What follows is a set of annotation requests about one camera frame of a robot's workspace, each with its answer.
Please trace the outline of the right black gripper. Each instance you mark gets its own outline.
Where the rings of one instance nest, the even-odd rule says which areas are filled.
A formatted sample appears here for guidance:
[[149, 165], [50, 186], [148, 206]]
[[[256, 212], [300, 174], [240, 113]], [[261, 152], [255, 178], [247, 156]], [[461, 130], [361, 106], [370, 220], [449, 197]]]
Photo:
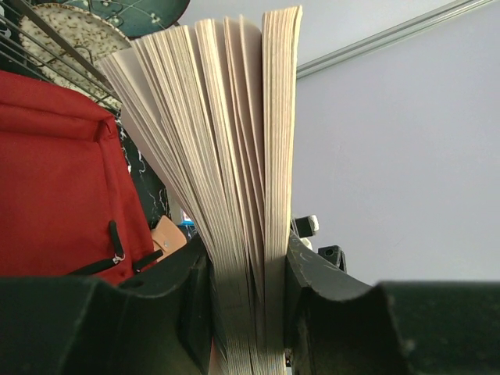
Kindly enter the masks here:
[[[295, 217], [292, 219], [292, 232], [298, 236], [301, 242], [311, 251], [314, 251], [313, 245], [309, 240], [314, 237], [320, 230], [319, 220], [316, 215]], [[321, 257], [342, 272], [347, 272], [345, 253], [338, 245], [330, 245], [319, 248], [316, 251]]]

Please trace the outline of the yellow paperback book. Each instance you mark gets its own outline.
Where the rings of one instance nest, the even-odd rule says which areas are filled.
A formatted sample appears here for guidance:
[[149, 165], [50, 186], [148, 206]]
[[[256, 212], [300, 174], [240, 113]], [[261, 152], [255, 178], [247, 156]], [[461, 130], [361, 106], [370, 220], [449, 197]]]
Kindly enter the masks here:
[[98, 61], [211, 262], [213, 374], [283, 374], [299, 5], [199, 20]]

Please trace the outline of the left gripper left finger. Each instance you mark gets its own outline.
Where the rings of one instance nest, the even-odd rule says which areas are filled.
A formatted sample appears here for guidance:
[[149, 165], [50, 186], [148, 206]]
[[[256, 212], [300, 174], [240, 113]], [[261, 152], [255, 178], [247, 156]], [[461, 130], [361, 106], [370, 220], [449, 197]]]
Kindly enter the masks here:
[[95, 277], [1, 280], [4, 374], [206, 374], [212, 339], [199, 237], [117, 287]]

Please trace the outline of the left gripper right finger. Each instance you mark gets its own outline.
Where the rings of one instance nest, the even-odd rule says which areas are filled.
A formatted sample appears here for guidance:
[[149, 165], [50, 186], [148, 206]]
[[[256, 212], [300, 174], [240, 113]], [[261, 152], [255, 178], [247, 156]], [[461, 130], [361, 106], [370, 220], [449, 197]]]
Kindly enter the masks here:
[[496, 374], [499, 285], [364, 284], [291, 235], [284, 333], [295, 374]]

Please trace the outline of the red student backpack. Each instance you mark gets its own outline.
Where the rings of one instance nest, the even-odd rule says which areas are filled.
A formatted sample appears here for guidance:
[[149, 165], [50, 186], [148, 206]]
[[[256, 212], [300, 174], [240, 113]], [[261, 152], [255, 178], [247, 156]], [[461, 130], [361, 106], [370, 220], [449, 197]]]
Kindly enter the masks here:
[[118, 284], [158, 257], [114, 115], [70, 89], [2, 72], [2, 276]]

